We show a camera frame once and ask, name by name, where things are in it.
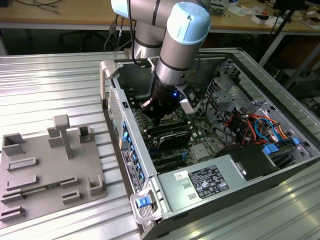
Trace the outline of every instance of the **warning label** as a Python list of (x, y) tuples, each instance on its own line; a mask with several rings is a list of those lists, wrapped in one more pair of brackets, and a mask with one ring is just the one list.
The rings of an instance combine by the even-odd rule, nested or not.
[(189, 177), (199, 197), (202, 199), (229, 189), (216, 165), (190, 172)]

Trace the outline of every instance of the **metal frame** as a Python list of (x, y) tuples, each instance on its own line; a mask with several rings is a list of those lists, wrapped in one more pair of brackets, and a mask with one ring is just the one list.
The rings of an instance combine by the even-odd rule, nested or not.
[[(206, 49), (207, 52), (211, 52), (214, 51), (216, 53), (218, 53), (219, 51), (221, 51), (220, 49), (217, 51), (216, 49)], [(261, 83), (259, 81), (259, 79), (261, 78), (261, 76), (265, 73), (265, 71), (261, 68), (258, 67), (259, 69), (261, 69), (259, 72), (259, 76), (255, 75), (255, 73), (252, 73), (252, 69), (255, 70), (253, 68), (253, 66), (251, 65), (254, 64), (254, 62), (248, 62), (245, 61), (245, 63), (243, 63), (243, 60), (246, 59), (246, 54), (244, 52), (241, 51), (237, 51), (237, 53), (235, 54), (235, 57), (232, 57), (232, 61), (235, 63), (235, 65), (239, 68), (239, 70), (241, 71), (242, 75), (244, 76), (244, 78), (246, 79), (246, 81), (244, 82), (244, 85), (249, 85), (247, 86), (250, 90), (250, 93), (255, 93), (255, 91), (257, 91), (258, 93), (260, 93), (260, 96), (262, 97), (262, 99), (265, 101), (266, 99), (268, 101), (272, 102), (272, 105), (274, 105), (280, 112), (283, 118), (286, 118), (286, 120), (290, 121), (290, 126), (292, 128), (292, 130), (299, 135), (302, 135), (303, 137), (301, 137), (301, 139), (308, 139), (309, 143), (311, 145), (313, 145), (314, 147), (316, 147), (317, 149), (320, 149), (320, 141), (315, 138), (313, 136), (313, 134), (310, 132), (309, 129), (307, 129), (301, 122), (299, 119), (297, 119), (288, 109), (286, 106), (284, 106), (274, 95), (273, 92), (271, 92), (271, 90), (269, 90), (263, 83)], [(267, 77), (267, 80), (269, 80), (269, 82), (276, 82), (272, 77)], [(125, 101), (125, 97), (120, 99), (120, 102)], [(208, 213), (214, 213), (215, 211), (218, 211), (221, 208), (225, 208), (228, 207), (232, 204), (235, 204), (238, 201), (242, 201), (250, 196), (252, 196), (252, 193), (259, 193), (263, 190), (267, 190), (273, 186), (278, 185), (279, 183), (282, 183), (283, 181), (285, 181), (286, 179), (288, 179), (289, 177), (297, 174), (298, 172), (302, 171), (303, 169), (309, 167), (310, 165), (316, 163), (318, 160), (320, 159), (320, 157), (317, 155), (316, 157), (311, 157), (308, 160), (305, 160), (303, 162), (300, 162), (296, 165), (292, 165), (287, 167), (286, 169), (282, 169), (278, 172), (274, 172), (272, 174), (269, 174), (268, 176), (264, 176), (262, 178), (259, 179), (255, 179), (253, 181), (251, 181), (250, 183), (246, 184), (245, 187), (241, 188), (239, 191), (235, 191), (232, 192), (232, 197), (230, 197), (229, 195), (227, 195), (227, 193), (221, 192), (219, 194), (219, 197), (213, 199), (206, 199), (203, 200), (201, 202), (197, 202), (194, 205), (190, 205), (188, 207), (185, 207), (184, 209), (180, 209), (180, 210), (176, 210), (176, 211), (168, 211), (166, 213), (162, 213), (162, 216), (164, 219), (169, 219), (169, 220), (165, 220), (164, 222), (160, 223), (157, 226), (154, 226), (150, 232), (146, 232), (144, 233), (142, 236), (145, 237), (144, 239), (154, 239), (155, 237), (158, 237), (160, 235), (163, 235), (165, 233), (170, 232), (171, 230), (178, 228), (178, 227), (182, 227), (185, 224), (190, 223), (191, 221), (194, 221), (196, 219), (199, 219), (201, 217), (206, 216)], [(164, 188), (165, 186), (163, 185), (163, 182), (161, 182), (160, 184), (158, 184), (158, 187)], [(131, 205), (134, 206), (134, 198), (130, 199)], [(184, 217), (179, 217), (179, 214), (183, 215), (185, 213), (188, 213), (187, 216)]]

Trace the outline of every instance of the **wooden table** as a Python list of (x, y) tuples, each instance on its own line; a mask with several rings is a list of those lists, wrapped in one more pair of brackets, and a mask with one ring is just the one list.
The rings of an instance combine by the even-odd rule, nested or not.
[[(246, 5), (263, 6), (269, 15), (273, 15), (275, 11), (257, 0), (246, 3)], [(56, 6), (61, 14), (11, 0), (8, 8), (0, 8), (0, 29), (108, 30), (116, 16), (110, 0), (63, 0)], [(320, 31), (314, 31), (305, 26), (300, 22), (301, 19), (301, 17), (294, 17), (293, 21), (284, 27), (261, 59), (261, 65), (267, 62), (285, 35), (320, 35)], [(128, 29), (128, 21), (125, 20), (124, 30)], [(270, 27), (255, 23), (248, 15), (240, 17), (226, 11), (224, 16), (211, 17), (210, 32), (212, 33), (269, 34), (270, 31)]]

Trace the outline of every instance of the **aluminum extrusion table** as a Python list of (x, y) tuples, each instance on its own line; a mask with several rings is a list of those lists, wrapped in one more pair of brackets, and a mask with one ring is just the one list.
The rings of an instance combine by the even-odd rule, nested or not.
[[(319, 120), (248, 54), (235, 48), (215, 50), (234, 53), (320, 139)], [(106, 198), (1, 229), (1, 240), (140, 239), (99, 95), (100, 61), (123, 58), (122, 52), (0, 58), (0, 138), (12, 132), (20, 132), (24, 138), (44, 135), (52, 125), (52, 117), (60, 114), (69, 115), (71, 127), (89, 124), (108, 191)], [(259, 100), (259, 91), (246, 84), (245, 76), (240, 77), (245, 90)], [(278, 187), (175, 230), (163, 239), (319, 239), (319, 176), (318, 163)]]

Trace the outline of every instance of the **cables on desk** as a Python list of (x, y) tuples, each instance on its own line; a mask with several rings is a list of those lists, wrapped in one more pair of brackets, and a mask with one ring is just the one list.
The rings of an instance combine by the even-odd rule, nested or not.
[(50, 11), (50, 12), (54, 12), (55, 14), (61, 14), (60, 11), (55, 9), (57, 6), (55, 6), (54, 4), (59, 3), (59, 2), (61, 2), (63, 0), (58, 0), (58, 1), (50, 2), (50, 3), (43, 3), (43, 2), (40, 2), (38, 0), (33, 0), (33, 4), (27, 3), (27, 2), (23, 2), (23, 1), (20, 1), (20, 0), (16, 0), (16, 1), (18, 3), (24, 4), (24, 5), (35, 6), (37, 8), (42, 9), (42, 10), (47, 10), (47, 11)]
[(23, 1), (20, 1), (20, 0), (16, 0), (17, 2), (21, 3), (21, 4), (24, 4), (24, 5), (28, 5), (28, 6), (37, 6), (37, 7), (40, 7), (40, 6), (49, 6), (49, 5), (52, 5), (52, 4), (57, 4), (59, 2), (62, 2), (63, 0), (58, 0), (58, 1), (53, 1), (53, 2), (50, 2), (50, 3), (42, 3), (42, 2), (39, 2), (40, 4), (36, 4), (33, 3), (27, 3), (27, 2), (23, 2)]

